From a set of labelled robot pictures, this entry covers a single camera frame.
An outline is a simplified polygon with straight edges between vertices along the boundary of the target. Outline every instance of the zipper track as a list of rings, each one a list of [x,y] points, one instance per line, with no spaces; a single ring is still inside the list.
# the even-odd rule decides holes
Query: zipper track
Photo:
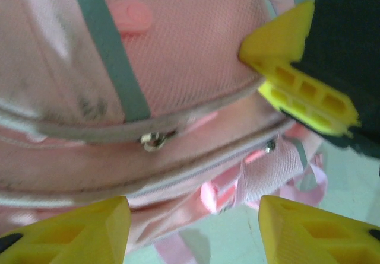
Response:
[[[206,168],[200,169],[199,171],[196,171],[196,172],[194,172],[194,173],[191,173],[190,175],[187,175],[187,176],[184,176],[184,177],[180,177],[180,178],[178,178],[177,180],[172,181],[172,182],[170,182],[170,183],[168,183],[168,184],[166,184],[166,185],[159,186],[159,187],[157,187],[157,188],[153,188],[153,189],[149,189],[149,190],[146,190],[145,192],[126,194],[126,197],[127,197],[127,198],[138,198],[138,197],[142,197],[142,196],[145,196],[145,195],[148,195],[148,194],[152,194],[152,193],[155,193],[155,192],[158,192],[158,191],[161,191],[161,190],[165,190],[165,189],[171,188],[171,187],[173,187],[173,186],[175,186],[175,185],[177,185],[177,184],[179,184],[179,183],[185,182],[185,181],[187,181],[187,180],[189,180],[189,179],[192,179],[192,178],[194,178],[194,177],[197,177],[197,176],[199,176],[199,175],[202,175],[202,174],[204,174],[204,173],[206,173],[206,172],[208,172],[208,171],[210,171],[210,170],[212,170],[212,169],[214,169],[214,168],[216,168],[216,167],[222,165],[223,163],[226,163],[226,162],[228,162],[228,161],[230,161],[230,160],[232,160],[232,159],[237,158],[237,157],[240,156],[240,155],[246,155],[246,154],[249,154],[249,153],[251,153],[252,151],[258,150],[258,149],[260,149],[260,148],[261,148],[261,149],[264,149],[265,146],[268,144],[268,142],[270,142],[270,141],[274,141],[274,142],[276,142],[276,140],[277,140],[277,139],[276,139],[275,137],[273,137],[273,138],[271,138],[271,139],[269,139],[269,140],[263,142],[262,144],[254,145],[254,146],[251,146],[251,147],[249,147],[249,148],[247,148],[247,149],[245,149],[245,150],[241,150],[241,151],[239,151],[239,152],[237,152],[237,153],[235,153],[235,154],[233,154],[233,155],[230,155],[228,158],[222,159],[222,160],[220,160],[220,161],[214,163],[214,164],[211,165],[211,166],[208,166],[208,167],[206,167]]]

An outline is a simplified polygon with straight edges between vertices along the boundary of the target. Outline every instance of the black object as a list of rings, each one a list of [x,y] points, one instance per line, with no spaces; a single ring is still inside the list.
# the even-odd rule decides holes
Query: black object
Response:
[[[380,158],[380,0],[315,0],[300,61],[292,66],[351,98],[361,127],[322,136]]]
[[[380,241],[380,230],[370,230],[369,234]]]
[[[21,233],[13,233],[8,236],[3,236],[0,238],[0,253],[3,253],[11,247],[13,244],[15,244],[17,241],[19,241],[23,235]]]

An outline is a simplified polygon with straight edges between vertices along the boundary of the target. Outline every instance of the pink backpack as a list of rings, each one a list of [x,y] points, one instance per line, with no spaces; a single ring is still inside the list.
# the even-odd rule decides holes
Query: pink backpack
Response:
[[[255,206],[320,145],[238,61],[243,38],[269,20],[264,0],[0,3],[2,233],[126,195],[132,251]]]

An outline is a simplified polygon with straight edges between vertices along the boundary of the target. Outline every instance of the light green floor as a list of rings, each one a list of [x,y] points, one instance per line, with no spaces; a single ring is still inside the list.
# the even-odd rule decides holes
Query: light green floor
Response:
[[[323,145],[329,187],[322,209],[380,226],[380,162]],[[212,216],[183,232],[199,264],[266,263],[257,213],[245,206]],[[126,264],[159,264],[152,247],[127,255]]]

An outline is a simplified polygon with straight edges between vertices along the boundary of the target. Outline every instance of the yellow plastic piece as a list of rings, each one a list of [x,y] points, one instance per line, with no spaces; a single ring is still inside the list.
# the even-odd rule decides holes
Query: yellow plastic piece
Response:
[[[125,197],[94,203],[5,234],[23,237],[0,254],[0,263],[121,264],[130,223]]]
[[[268,264],[377,264],[380,227],[276,196],[264,196],[259,226]]]
[[[259,90],[277,110],[321,134],[350,136],[348,128],[360,126],[350,98],[291,66],[302,58],[313,14],[307,0],[262,26],[243,41],[239,58],[267,78]]]

